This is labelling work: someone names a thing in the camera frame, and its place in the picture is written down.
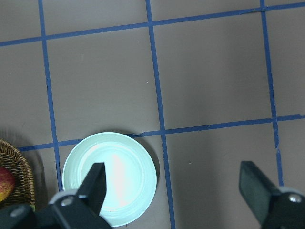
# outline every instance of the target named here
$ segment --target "wicker basket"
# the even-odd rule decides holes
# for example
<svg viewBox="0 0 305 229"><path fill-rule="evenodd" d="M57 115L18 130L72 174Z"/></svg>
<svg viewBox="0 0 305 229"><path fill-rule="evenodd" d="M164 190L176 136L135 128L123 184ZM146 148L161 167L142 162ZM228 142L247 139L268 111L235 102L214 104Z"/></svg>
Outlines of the wicker basket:
<svg viewBox="0 0 305 229"><path fill-rule="evenodd" d="M15 188L5 200L0 202L0 209L24 203L35 208L34 179L31 167L16 147L2 139L0 139L0 166L7 168L15 176Z"/></svg>

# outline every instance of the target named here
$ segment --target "apple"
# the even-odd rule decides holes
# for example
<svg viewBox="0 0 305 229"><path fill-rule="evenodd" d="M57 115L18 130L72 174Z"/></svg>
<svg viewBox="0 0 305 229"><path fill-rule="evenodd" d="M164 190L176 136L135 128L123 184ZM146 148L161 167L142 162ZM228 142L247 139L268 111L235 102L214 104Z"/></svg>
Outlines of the apple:
<svg viewBox="0 0 305 229"><path fill-rule="evenodd" d="M14 190L15 177L6 168L0 167L0 202Z"/></svg>

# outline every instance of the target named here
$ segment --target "white plate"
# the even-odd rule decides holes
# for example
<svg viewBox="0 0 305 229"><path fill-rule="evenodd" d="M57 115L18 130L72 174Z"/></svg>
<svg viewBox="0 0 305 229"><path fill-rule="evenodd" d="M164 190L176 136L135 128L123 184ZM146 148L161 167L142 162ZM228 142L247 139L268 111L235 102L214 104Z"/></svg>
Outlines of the white plate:
<svg viewBox="0 0 305 229"><path fill-rule="evenodd" d="M79 142L69 154L62 175L64 190L79 188L93 163L104 162L107 193L100 211L112 227L136 220L156 191L153 161L137 141L119 133L99 133Z"/></svg>

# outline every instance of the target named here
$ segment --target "gray square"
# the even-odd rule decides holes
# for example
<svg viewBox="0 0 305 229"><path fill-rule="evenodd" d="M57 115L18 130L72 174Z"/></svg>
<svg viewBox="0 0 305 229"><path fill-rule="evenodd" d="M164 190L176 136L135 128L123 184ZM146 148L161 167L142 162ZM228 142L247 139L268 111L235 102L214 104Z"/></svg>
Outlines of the gray square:
<svg viewBox="0 0 305 229"><path fill-rule="evenodd" d="M301 0L265 0L265 5L272 6L272 5L291 4L298 2L302 2L302 1Z"/></svg>
<svg viewBox="0 0 305 229"><path fill-rule="evenodd" d="M305 193L305 120L279 122L284 185Z"/></svg>
<svg viewBox="0 0 305 229"><path fill-rule="evenodd" d="M155 21L244 10L260 6L259 0L151 0L151 5L152 16Z"/></svg>
<svg viewBox="0 0 305 229"><path fill-rule="evenodd" d="M41 42L0 47L0 138L13 145L52 142Z"/></svg>
<svg viewBox="0 0 305 229"><path fill-rule="evenodd" d="M158 130L147 28L48 42L59 141Z"/></svg>
<svg viewBox="0 0 305 229"><path fill-rule="evenodd" d="M257 229L238 189L243 160L253 161L276 185L271 124L167 135L177 229Z"/></svg>
<svg viewBox="0 0 305 229"><path fill-rule="evenodd" d="M143 0L45 0L43 8L47 34L147 21Z"/></svg>
<svg viewBox="0 0 305 229"><path fill-rule="evenodd" d="M170 228L167 192L164 174L163 150L160 136L135 138L150 154L156 167L158 184L155 196L148 209L137 220L127 225L130 229L168 229ZM75 145L60 147L61 169Z"/></svg>
<svg viewBox="0 0 305 229"><path fill-rule="evenodd" d="M1 0L0 42L41 36L37 0Z"/></svg>
<svg viewBox="0 0 305 229"><path fill-rule="evenodd" d="M260 14L154 29L166 128L271 116Z"/></svg>
<svg viewBox="0 0 305 229"><path fill-rule="evenodd" d="M267 13L278 115L305 114L305 8Z"/></svg>
<svg viewBox="0 0 305 229"><path fill-rule="evenodd" d="M54 149L25 151L22 154L27 158L32 168L36 209L41 210L58 192Z"/></svg>

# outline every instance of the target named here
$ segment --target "metal bolt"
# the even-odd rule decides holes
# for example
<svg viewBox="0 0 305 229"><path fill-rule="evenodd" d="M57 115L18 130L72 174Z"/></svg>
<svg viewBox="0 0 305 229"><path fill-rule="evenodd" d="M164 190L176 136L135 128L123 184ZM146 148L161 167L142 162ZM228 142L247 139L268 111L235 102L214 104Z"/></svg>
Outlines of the metal bolt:
<svg viewBox="0 0 305 229"><path fill-rule="evenodd" d="M67 197L65 198L62 202L61 205L63 207L70 205L71 203L73 203L74 197Z"/></svg>
<svg viewBox="0 0 305 229"><path fill-rule="evenodd" d="M24 208L19 207L19 208L13 210L13 211L10 213L10 216L11 216L11 217L17 217L17 216L21 215L23 212L24 212Z"/></svg>
<svg viewBox="0 0 305 229"><path fill-rule="evenodd" d="M299 194L293 193L289 195L289 200L294 203L301 203L302 197Z"/></svg>

